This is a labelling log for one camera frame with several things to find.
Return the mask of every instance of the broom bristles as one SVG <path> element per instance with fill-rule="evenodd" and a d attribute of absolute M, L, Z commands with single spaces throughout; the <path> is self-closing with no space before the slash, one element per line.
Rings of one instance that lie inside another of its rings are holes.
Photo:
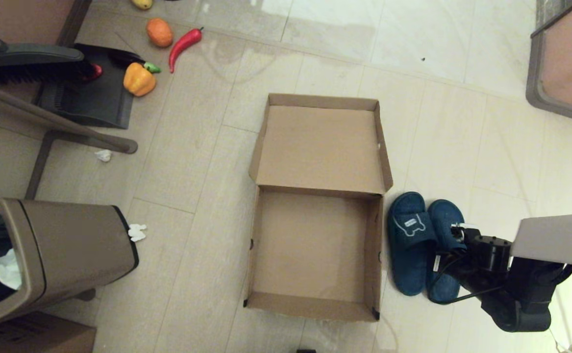
<path fill-rule="evenodd" d="M 0 84 L 9 82 L 62 82 L 82 80 L 95 74 L 95 68 L 88 62 L 63 62 L 0 67 Z"/>

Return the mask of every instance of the broom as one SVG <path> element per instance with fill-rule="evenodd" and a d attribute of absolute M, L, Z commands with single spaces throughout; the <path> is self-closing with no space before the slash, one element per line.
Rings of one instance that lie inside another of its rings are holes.
<path fill-rule="evenodd" d="M 0 39 L 0 83 L 90 80 L 100 76 L 76 49 L 56 45 L 11 44 Z"/>

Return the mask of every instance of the crumpled tissue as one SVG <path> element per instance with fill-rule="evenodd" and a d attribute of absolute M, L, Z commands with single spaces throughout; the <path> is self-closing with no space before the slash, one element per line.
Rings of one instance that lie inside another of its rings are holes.
<path fill-rule="evenodd" d="M 96 158 L 104 161 L 105 163 L 111 160 L 111 151 L 110 150 L 100 150 L 99 152 L 94 152 L 96 154 Z"/>
<path fill-rule="evenodd" d="M 0 257 L 0 282 L 12 290 L 17 290 L 22 285 L 22 275 L 13 249 Z"/>
<path fill-rule="evenodd" d="M 135 243 L 147 237 L 147 235 L 142 232 L 146 228 L 146 224 L 129 224 L 129 237 L 131 237 L 131 241 Z"/>

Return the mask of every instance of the cardboard box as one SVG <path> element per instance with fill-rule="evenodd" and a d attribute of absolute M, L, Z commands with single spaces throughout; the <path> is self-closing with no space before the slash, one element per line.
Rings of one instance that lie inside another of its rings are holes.
<path fill-rule="evenodd" d="M 0 353 L 91 353 L 96 329 L 35 312 L 0 323 Z"/>
<path fill-rule="evenodd" d="M 393 185 L 379 114 L 373 99 L 269 94 L 249 170 L 245 306 L 379 320 L 383 196 Z"/>

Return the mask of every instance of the blue slipper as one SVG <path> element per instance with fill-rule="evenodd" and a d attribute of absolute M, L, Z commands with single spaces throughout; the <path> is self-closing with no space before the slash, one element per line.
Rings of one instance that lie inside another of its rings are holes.
<path fill-rule="evenodd" d="M 462 248 L 466 249 L 465 244 L 458 243 L 456 238 L 451 234 L 451 224 L 464 223 L 462 212 L 450 201 L 436 200 L 427 209 L 429 218 L 434 225 L 434 232 L 438 238 L 438 248 L 436 251 L 449 252 L 450 250 Z M 434 281 L 438 272 L 432 270 L 427 271 L 427 287 Z M 456 299 L 460 291 L 460 283 L 453 279 L 450 275 L 442 275 L 436 284 L 431 288 L 429 297 L 439 302 L 446 302 Z"/>
<path fill-rule="evenodd" d="M 427 264 L 436 249 L 436 234 L 423 197 L 406 192 L 395 199 L 387 226 L 395 285 L 405 295 L 417 295 L 425 288 Z"/>

